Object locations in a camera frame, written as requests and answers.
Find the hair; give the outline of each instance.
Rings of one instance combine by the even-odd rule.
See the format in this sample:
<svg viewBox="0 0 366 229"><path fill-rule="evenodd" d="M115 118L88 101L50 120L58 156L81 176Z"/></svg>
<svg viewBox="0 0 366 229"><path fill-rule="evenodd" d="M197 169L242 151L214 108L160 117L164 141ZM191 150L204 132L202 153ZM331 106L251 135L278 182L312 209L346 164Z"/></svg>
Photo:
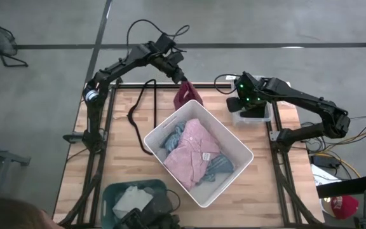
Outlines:
<svg viewBox="0 0 366 229"><path fill-rule="evenodd" d="M0 198L0 229L45 229L42 212L32 204Z"/></svg>

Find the red object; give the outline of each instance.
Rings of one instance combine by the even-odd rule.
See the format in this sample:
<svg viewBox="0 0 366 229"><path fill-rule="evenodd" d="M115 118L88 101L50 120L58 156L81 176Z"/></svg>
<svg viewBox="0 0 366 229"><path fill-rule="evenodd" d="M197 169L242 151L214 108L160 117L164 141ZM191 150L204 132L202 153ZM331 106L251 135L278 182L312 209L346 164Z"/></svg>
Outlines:
<svg viewBox="0 0 366 229"><path fill-rule="evenodd" d="M196 100L203 106L203 100L198 94L196 88L188 81L182 82L179 91L177 92L173 100L173 103L175 104L175 109L178 110L178 108L180 108L192 99Z"/></svg>
<svg viewBox="0 0 366 229"><path fill-rule="evenodd" d="M331 209L337 219L346 219L358 209L358 200L349 195L331 198Z"/></svg>

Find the black chair leg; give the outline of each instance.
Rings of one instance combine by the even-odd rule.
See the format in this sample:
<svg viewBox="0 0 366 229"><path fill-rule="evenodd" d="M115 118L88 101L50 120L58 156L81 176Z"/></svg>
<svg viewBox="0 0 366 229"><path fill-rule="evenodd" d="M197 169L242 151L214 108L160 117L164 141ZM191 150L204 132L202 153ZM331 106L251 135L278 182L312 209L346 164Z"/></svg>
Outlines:
<svg viewBox="0 0 366 229"><path fill-rule="evenodd" d="M4 57L12 59L12 60L16 60L18 62L21 62L22 64L7 64ZM26 63L23 60L17 59L15 57L10 57L10 56L7 56L7 55L0 55L0 58L1 58L1 60L2 60L5 67L28 67L28 63Z"/></svg>

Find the white laundry basket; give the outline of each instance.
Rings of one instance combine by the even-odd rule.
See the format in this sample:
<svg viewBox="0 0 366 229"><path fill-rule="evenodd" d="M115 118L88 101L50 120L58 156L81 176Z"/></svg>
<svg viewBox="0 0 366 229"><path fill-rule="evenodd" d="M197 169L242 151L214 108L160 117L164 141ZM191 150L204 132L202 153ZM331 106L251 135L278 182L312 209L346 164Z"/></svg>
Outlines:
<svg viewBox="0 0 366 229"><path fill-rule="evenodd" d="M200 123L219 141L221 153L225 154L234 165L232 174L216 174L214 182L202 182L190 191L176 179L176 177L163 165L158 156L166 149L161 148L165 139L178 122L198 118ZM200 207L208 207L254 159L254 154L235 137L218 119L208 112L197 101L191 100L170 115L165 121L152 130L144 139L145 145L152 151L165 169L182 185L183 189L193 198Z"/></svg>

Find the pink garment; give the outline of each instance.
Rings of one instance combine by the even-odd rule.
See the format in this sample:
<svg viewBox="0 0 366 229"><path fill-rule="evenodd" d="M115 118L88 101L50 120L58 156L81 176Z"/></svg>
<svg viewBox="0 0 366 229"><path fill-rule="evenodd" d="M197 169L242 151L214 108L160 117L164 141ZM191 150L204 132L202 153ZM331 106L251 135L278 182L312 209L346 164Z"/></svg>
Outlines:
<svg viewBox="0 0 366 229"><path fill-rule="evenodd" d="M164 161L169 171L190 190L204 176L208 163L220 154L217 140L201 125L199 119L187 121L179 145ZM203 160L203 153L210 158Z"/></svg>

